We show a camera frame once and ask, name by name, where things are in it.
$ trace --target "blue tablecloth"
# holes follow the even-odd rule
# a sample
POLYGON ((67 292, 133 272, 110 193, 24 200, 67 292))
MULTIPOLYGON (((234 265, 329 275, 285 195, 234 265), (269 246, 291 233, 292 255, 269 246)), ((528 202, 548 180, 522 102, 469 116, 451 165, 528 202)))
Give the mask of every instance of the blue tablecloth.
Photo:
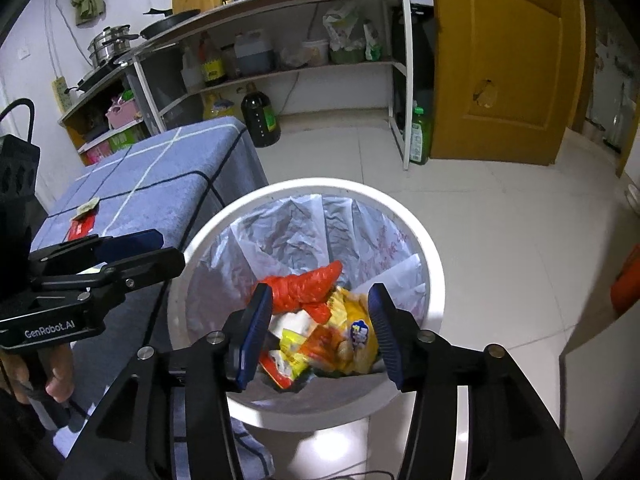
MULTIPOLYGON (((244 124, 221 118, 176 128, 119 151, 87 168, 56 206, 32 250, 65 240, 76 208, 100 198, 94 234, 101 236, 157 229, 164 246, 184 250, 199 229, 225 205, 267 184, 244 124)), ((106 330, 73 346, 76 412, 54 444, 65 456, 107 388, 145 344, 170 349, 166 326, 168 284, 128 295, 105 318, 106 330)), ((234 421, 245 478, 273 473, 268 453, 234 421)))

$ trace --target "large dark bottle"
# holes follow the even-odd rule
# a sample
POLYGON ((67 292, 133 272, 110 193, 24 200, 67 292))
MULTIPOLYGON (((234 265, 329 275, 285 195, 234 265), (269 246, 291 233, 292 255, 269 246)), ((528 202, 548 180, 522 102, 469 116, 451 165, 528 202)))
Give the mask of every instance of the large dark bottle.
POLYGON ((258 92, 254 83, 246 86, 246 96, 242 99, 240 109, 256 148, 264 148, 278 142, 280 125, 273 113, 271 101, 265 94, 258 92))

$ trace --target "pink package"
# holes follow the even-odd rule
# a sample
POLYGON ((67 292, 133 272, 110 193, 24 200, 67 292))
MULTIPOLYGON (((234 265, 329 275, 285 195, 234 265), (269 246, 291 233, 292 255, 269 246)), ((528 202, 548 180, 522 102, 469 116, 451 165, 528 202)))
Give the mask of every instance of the pink package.
POLYGON ((91 149, 87 150, 85 155, 89 160, 89 164, 95 164, 96 162, 107 158, 109 155, 113 155, 113 151, 111 150, 111 146, 109 145, 109 140, 104 140, 97 146, 94 146, 91 149))
POLYGON ((136 100, 131 99, 119 104, 114 103, 105 115, 109 120, 110 128, 115 130, 135 121, 140 117, 140 111, 136 105, 136 100))

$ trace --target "human hand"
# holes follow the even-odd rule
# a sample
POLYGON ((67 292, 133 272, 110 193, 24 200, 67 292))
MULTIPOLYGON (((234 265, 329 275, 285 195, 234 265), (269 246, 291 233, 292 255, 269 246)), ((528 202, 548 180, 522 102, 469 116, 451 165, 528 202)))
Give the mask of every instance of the human hand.
MULTIPOLYGON (((6 384, 4 374, 0 373, 0 388, 11 392, 13 389, 18 402, 28 404, 29 399, 21 383, 29 380, 29 370, 19 355, 5 354, 0 351, 0 360, 4 365, 10 385, 6 384)), ((51 377, 47 381, 46 391, 57 402, 65 402, 74 390, 74 359, 68 344, 55 346, 50 350, 49 365, 51 377)))

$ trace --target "white stripe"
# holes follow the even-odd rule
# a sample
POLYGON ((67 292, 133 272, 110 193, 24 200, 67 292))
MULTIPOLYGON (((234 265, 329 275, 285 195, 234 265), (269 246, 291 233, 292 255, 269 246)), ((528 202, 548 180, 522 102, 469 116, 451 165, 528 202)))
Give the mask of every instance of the white stripe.
MULTIPOLYGON (((183 140, 183 139, 187 139, 189 137, 194 137, 194 136, 199 135, 199 134, 204 134, 206 132, 210 132, 211 130, 219 130, 220 128, 228 128, 228 127, 233 128, 236 131, 236 133, 240 132, 238 127, 235 126, 234 124, 219 124, 218 126, 212 126, 210 128, 205 128, 204 130, 197 130, 196 132, 191 132, 190 134, 185 134, 182 137, 180 137, 180 139, 177 139, 176 142, 178 140, 183 140)), ((149 151, 154 150, 156 148, 160 148, 161 146, 164 146, 164 145, 166 145, 166 144, 168 144, 170 142, 174 142, 174 141, 173 140, 165 140, 163 142, 160 142, 159 144, 155 144, 153 146, 145 148, 144 150, 140 150, 139 152, 135 152, 135 153, 131 153, 130 155, 126 155, 123 158, 131 158, 132 156, 139 155, 140 153, 149 152, 149 151)), ((112 166, 113 164, 117 164, 121 160, 122 160, 122 158, 119 158, 118 160, 112 160, 111 162, 108 162, 107 164, 101 166, 100 168, 95 168, 95 170, 89 171, 88 173, 85 173, 84 175, 81 175, 78 178, 76 178, 76 182, 78 180, 82 180, 85 177, 88 177, 92 173, 96 173, 97 171, 103 170, 104 168, 108 168, 109 166, 112 166)))
POLYGON ((115 221, 118 219, 118 216, 120 216, 120 213, 122 213, 122 210, 124 209, 124 206, 127 205, 127 203, 129 202, 129 200, 131 199, 131 197, 133 196, 133 194, 136 192, 136 190, 142 185, 143 180, 146 178, 146 176, 149 174, 149 171, 151 171, 151 168, 154 167, 156 165, 156 162, 158 160, 160 160, 162 158, 162 156, 169 150, 169 148, 173 145, 173 143, 176 141, 176 139, 178 138, 178 136, 180 136, 180 131, 182 130, 182 127, 178 128, 178 131, 175 133, 174 138, 171 139, 171 141, 169 141, 169 143, 167 144, 167 146, 165 147, 164 150, 162 150, 162 153, 160 153, 160 155, 158 155, 156 157, 156 160, 154 160, 148 168, 146 168, 145 173, 143 173, 142 177, 140 177, 140 180, 138 181, 138 183, 133 187, 133 189, 129 192, 129 194, 127 195, 126 199, 124 199, 124 202, 122 203, 122 205, 120 206, 120 208, 118 209, 118 212, 116 213, 116 215, 113 217, 113 219, 111 220, 111 222, 109 222, 109 225, 107 225, 107 227, 104 228, 104 231, 102 231, 102 234, 100 236, 106 236, 107 235, 107 231, 111 228, 111 226, 115 223, 115 221))

